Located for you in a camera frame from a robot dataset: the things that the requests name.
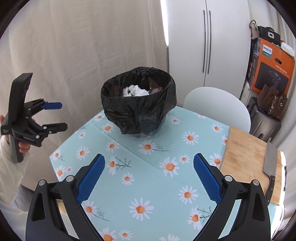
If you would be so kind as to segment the cream sleeve forearm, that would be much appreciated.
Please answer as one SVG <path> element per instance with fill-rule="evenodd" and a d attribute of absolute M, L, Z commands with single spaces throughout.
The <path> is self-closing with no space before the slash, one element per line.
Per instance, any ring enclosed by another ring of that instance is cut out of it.
<path fill-rule="evenodd" d="M 18 187 L 25 175 L 29 162 L 29 154 L 25 154 L 23 161 L 13 163 L 10 146 L 4 137 L 1 137 L 1 208 L 8 214 L 27 217 L 27 212 L 11 207 L 11 203 L 18 194 Z"/>

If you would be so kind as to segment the left hand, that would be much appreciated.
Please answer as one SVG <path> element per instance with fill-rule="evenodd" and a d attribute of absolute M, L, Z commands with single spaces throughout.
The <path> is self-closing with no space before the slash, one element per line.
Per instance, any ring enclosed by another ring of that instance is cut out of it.
<path fill-rule="evenodd" d="M 2 124 L 4 122 L 4 116 L 3 115 L 0 115 L 0 119 L 1 119 L 1 124 Z M 4 136 L 4 139 L 6 140 L 6 142 L 8 144 L 10 144 L 10 140 L 9 140 L 9 136 L 8 135 L 5 135 Z M 31 149 L 31 145 L 28 144 L 28 143 L 24 143 L 24 142 L 19 142 L 18 146 L 19 146 L 20 153 L 23 153 L 23 154 L 28 153 L 29 150 Z"/>

